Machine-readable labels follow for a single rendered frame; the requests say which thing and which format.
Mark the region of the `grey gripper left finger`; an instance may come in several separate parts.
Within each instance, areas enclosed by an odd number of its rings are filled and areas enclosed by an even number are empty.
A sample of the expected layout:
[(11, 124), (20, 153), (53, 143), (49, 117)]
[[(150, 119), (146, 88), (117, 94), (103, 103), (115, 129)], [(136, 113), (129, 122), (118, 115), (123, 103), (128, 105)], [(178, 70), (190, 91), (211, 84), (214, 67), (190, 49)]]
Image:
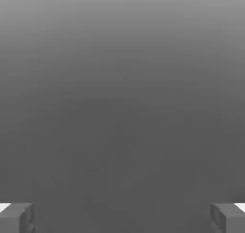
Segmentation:
[(0, 203), (0, 233), (36, 233), (35, 205)]

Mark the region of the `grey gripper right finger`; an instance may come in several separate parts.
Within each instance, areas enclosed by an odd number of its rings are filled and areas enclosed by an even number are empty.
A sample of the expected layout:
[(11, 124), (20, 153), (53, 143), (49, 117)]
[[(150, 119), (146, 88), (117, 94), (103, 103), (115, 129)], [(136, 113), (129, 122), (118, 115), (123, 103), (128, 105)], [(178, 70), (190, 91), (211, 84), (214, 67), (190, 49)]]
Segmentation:
[(210, 219), (214, 233), (245, 233), (245, 203), (212, 203)]

